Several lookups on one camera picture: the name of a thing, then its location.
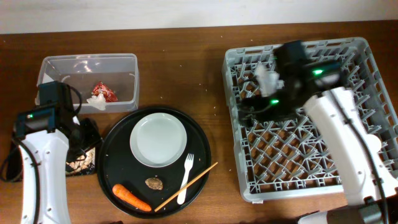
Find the white tissue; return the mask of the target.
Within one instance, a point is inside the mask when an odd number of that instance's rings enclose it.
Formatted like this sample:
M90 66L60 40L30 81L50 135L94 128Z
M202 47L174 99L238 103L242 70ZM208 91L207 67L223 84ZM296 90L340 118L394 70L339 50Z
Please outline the white tissue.
M102 93L99 95L92 95L91 98L88 98L86 101L90 106L100 111L104 111L106 109L106 99Z

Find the red snack wrapper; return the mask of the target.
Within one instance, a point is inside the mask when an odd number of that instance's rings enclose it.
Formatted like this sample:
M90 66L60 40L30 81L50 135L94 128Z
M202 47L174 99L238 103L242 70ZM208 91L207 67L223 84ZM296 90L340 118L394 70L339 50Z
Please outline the red snack wrapper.
M113 90L111 90L107 85L103 82L99 82L91 92L92 95L98 96L99 94L103 94L105 98L105 102L112 103L118 102L118 98Z

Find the grey plate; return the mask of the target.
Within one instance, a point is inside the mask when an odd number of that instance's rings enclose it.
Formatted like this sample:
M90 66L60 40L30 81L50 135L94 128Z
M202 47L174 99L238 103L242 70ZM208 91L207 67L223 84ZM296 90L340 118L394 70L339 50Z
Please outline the grey plate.
M132 155L143 165L166 167L176 162L187 145L182 122L168 113L151 113L133 127L129 140Z

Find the white plastic fork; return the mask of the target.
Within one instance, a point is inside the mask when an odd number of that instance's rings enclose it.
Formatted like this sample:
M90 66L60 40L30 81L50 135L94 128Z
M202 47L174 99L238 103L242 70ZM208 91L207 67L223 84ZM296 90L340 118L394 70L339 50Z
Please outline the white plastic fork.
M184 163L185 172L184 172L184 176L182 179L181 189L184 188L188 183L188 177L189 177L189 173L193 167L193 163L194 163L194 154L188 153L185 163ZM179 193L179 195L177 196L177 203L179 205L182 205L185 202L186 193L187 193L187 190L185 189L185 190L181 191Z

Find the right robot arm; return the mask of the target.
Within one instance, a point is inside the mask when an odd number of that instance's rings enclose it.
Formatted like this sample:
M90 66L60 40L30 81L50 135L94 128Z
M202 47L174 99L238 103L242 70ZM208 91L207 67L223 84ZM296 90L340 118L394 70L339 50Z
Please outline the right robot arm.
M282 88L245 98L238 104L242 123L288 118L299 107L315 123L340 175L347 206L304 215L297 223L393 223L397 179L378 152L381 140L369 134L360 120L354 93L337 60L313 62L302 41L274 50Z

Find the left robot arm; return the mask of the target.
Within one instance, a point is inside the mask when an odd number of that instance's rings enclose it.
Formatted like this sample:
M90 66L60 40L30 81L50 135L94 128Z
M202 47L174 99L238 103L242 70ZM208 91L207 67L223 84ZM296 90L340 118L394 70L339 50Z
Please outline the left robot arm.
M72 93L77 89L52 81L38 86L39 105L19 113L13 144L22 160L21 223L70 223L66 164L102 142L93 119L79 119Z

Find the grey dishwasher rack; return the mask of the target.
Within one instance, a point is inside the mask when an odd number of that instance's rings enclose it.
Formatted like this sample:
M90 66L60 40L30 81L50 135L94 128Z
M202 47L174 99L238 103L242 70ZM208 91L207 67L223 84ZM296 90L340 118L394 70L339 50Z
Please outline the grey dishwasher rack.
M310 60L339 60L354 91L356 109L367 132L377 136L379 155L397 175L397 115L366 39L316 40L304 43ZM234 138L234 156L242 198L266 200L340 193L335 163L303 109L285 121L241 124L238 103L260 92L253 76L259 65L275 69L274 45L229 49L222 75Z

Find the food scraps and rice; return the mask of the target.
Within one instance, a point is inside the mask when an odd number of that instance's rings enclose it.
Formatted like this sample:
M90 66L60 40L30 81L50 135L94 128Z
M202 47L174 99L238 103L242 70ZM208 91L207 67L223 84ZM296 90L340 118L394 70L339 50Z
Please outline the food scraps and rice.
M66 163L66 175L86 175L95 170L95 154L96 148L92 148L85 155L80 156L74 162Z

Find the clear plastic bin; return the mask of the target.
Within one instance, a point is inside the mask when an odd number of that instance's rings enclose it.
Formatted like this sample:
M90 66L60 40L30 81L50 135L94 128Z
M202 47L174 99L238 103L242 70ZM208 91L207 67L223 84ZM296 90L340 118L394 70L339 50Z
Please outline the clear plastic bin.
M58 81L76 88L81 95L81 114L123 113L138 109L139 69L134 54L58 55L44 58L37 84ZM98 83L113 90L117 102L90 104L87 99Z

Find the orange carrot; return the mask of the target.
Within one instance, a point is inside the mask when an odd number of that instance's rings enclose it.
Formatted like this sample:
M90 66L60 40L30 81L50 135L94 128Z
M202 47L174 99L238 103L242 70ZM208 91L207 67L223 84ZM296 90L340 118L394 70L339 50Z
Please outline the orange carrot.
M127 188L121 184L116 184L112 188L113 194L122 201L136 207L144 212L150 212L152 208L149 204L143 202L135 195L133 195Z

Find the round black serving tray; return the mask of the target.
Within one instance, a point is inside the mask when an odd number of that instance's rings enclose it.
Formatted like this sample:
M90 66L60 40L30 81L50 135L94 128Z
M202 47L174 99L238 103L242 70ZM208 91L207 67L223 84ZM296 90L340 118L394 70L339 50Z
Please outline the round black serving tray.
M129 139L134 125L151 113L168 113L178 118L187 131L187 146L182 156L173 164L152 168L141 164L131 152ZM205 186L208 176L204 175L187 189L182 205L172 200L158 212L144 212L117 198L112 191L116 184L121 184L133 195L149 204L159 206L180 189L184 173L184 162L188 153L194 154L193 167L189 178L193 179L211 165L211 150L206 134L199 124L189 115L168 107L152 106L136 110L118 121L110 130L98 154L98 180L108 200L121 211L137 218L163 218L183 210L190 205ZM145 180L158 177L163 182L162 190L152 190Z

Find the brown walnut shell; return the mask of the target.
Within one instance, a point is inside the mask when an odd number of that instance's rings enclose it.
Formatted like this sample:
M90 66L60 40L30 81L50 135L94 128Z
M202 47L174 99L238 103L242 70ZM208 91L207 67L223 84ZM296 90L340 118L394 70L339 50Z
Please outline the brown walnut shell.
M163 182L158 177L150 177L146 179L145 184L152 190L163 189Z

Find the wooden chopstick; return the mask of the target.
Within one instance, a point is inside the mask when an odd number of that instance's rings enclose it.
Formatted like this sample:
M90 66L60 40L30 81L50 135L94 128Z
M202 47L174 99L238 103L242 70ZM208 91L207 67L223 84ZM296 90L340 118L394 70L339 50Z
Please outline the wooden chopstick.
M209 166L209 168L207 168L206 170L204 170L201 174L197 175L193 180L191 180L190 182L188 182L186 184L186 186L184 186L182 189L180 189L178 192L175 192L171 197L169 197L167 200L165 200L163 203L161 203L158 207L156 207L154 209L155 212L158 212L162 207L166 206L170 201L172 201L175 197L178 197L184 190L186 190L187 188L189 188L192 184L194 184L196 181L198 181L199 179L201 179L204 175L206 175L207 173L209 173L210 170L212 170L212 168L214 168L215 166L218 165L218 162L215 162L214 164L212 164L211 166Z

